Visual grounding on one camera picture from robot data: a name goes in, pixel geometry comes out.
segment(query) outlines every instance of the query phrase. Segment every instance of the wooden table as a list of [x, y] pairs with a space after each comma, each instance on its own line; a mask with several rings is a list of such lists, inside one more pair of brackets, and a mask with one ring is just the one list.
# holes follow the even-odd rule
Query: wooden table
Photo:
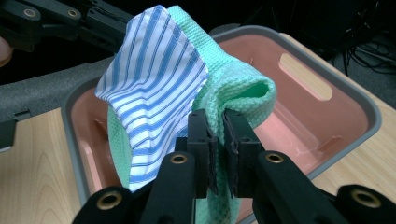
[[[396, 202], [396, 111], [364, 91], [381, 111], [380, 130], [313, 183], [332, 194], [359, 184]], [[61, 109], [18, 122], [15, 146], [0, 153], [0, 223], [71, 223], [79, 209]]]

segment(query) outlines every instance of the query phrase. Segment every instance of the towel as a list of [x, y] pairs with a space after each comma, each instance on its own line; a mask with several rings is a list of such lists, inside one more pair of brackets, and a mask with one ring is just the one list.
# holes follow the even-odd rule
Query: towel
[[[205, 85], [199, 90], [192, 102], [192, 110], [204, 108], [208, 124], [219, 137], [217, 156], [217, 178], [219, 195], [208, 192], [207, 199], [197, 200], [196, 223], [235, 223], [240, 200], [232, 198], [227, 187], [224, 160], [224, 134], [221, 113], [225, 108], [242, 113], [252, 128], [263, 123], [272, 112], [276, 100], [276, 85], [268, 77], [247, 63], [243, 63], [224, 52], [221, 47], [178, 6], [169, 7], [167, 12], [172, 20], [197, 49], [208, 69]], [[130, 167], [117, 155], [128, 151], [134, 154], [131, 146], [116, 147], [128, 141], [124, 127], [117, 119], [116, 112], [109, 109], [108, 132], [113, 160], [124, 187], [129, 173], [124, 167]]]

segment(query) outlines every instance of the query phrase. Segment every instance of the blue and white striped fabric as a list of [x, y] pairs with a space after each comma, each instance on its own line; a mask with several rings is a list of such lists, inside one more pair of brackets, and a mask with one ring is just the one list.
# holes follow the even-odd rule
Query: blue and white striped fabric
[[163, 157], [187, 136], [191, 105], [207, 79], [198, 51], [156, 6], [129, 21], [124, 43], [95, 95], [107, 101], [132, 146], [131, 191], [153, 180]]

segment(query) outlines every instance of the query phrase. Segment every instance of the black cable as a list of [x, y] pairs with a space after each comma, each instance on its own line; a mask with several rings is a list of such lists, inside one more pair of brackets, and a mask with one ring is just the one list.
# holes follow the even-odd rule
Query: black cable
[[332, 57], [332, 66], [333, 67], [335, 67], [335, 58], [336, 58], [336, 55], [334, 57]]
[[346, 76], [349, 77], [349, 74], [347, 72], [348, 64], [347, 64], [347, 52], [343, 51], [343, 63], [344, 63], [344, 71], [346, 73]]
[[377, 53], [371, 52], [371, 51], [369, 51], [369, 50], [362, 49], [362, 48], [360, 48], [360, 47], [356, 47], [356, 49], [357, 49], [359, 52], [365, 53], [365, 54], [367, 54], [367, 55], [369, 55], [369, 56], [371, 56], [371, 57], [374, 57], [374, 58], [376, 58], [376, 59], [378, 59], [378, 60], [380, 60], [380, 61], [384, 61], [384, 62], [392, 63], [392, 64], [395, 64], [395, 65], [396, 65], [396, 60], [393, 60], [393, 59], [391, 59], [391, 58], [386, 57], [386, 56], [388, 56], [388, 55], [377, 54]]
[[384, 72], [384, 71], [380, 71], [377, 70], [377, 68], [382, 68], [382, 69], [394, 69], [396, 71], [396, 66], [392, 66], [389, 65], [388, 62], [385, 61], [381, 61], [378, 64], [369, 64], [367, 61], [365, 61], [362, 57], [358, 56], [356, 54], [356, 49], [355, 48], [351, 48], [351, 50], [349, 51], [350, 55], [351, 55], [351, 59], [358, 65], [362, 66], [362, 67], [366, 67], [371, 69], [373, 72], [376, 72], [378, 74], [383, 74], [383, 75], [396, 75], [396, 72]]
[[377, 68], [377, 67], [388, 67], [388, 68], [395, 68], [396, 69], [396, 61], [392, 60], [391, 58], [385, 58], [385, 57], [380, 56], [380, 55], [375, 55], [373, 53], [367, 53], [367, 52], [358, 50], [359, 52], [365, 53], [366, 55], [368, 55], [368, 56], [374, 58], [375, 60], [379, 61], [379, 63], [376, 64], [376, 65], [367, 63], [366, 60], [363, 60], [363, 58], [359, 57], [359, 55], [356, 53], [357, 49], [359, 49], [359, 47], [353, 48], [352, 54], [355, 57], [358, 57], [359, 61], [363, 62], [367, 67], [374, 67], [374, 68]]
[[[372, 46], [370, 46], [370, 44], [376, 44], [376, 49], [373, 48]], [[371, 51], [371, 52], [374, 53], [374, 54], [378, 54], [378, 55], [380, 55], [380, 56], [387, 57], [387, 56], [390, 55], [390, 49], [389, 49], [388, 46], [383, 45], [383, 44], [380, 44], [380, 43], [375, 42], [375, 41], [372, 41], [371, 43], [367, 43], [367, 44], [364, 44], [364, 45], [361, 45], [361, 46], [371, 49], [372, 51], [371, 51], [371, 50], [368, 50], [368, 49], [367, 49], [367, 50], [368, 50], [368, 51]], [[382, 47], [383, 49], [385, 49], [386, 52], [385, 52], [385, 53], [380, 52], [380, 47]]]

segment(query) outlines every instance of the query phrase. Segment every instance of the bin handle cutout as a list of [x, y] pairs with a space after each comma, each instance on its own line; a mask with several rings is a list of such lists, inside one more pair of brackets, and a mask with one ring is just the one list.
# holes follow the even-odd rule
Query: bin handle cutout
[[332, 87], [288, 53], [280, 56], [279, 67], [319, 101], [332, 99]]

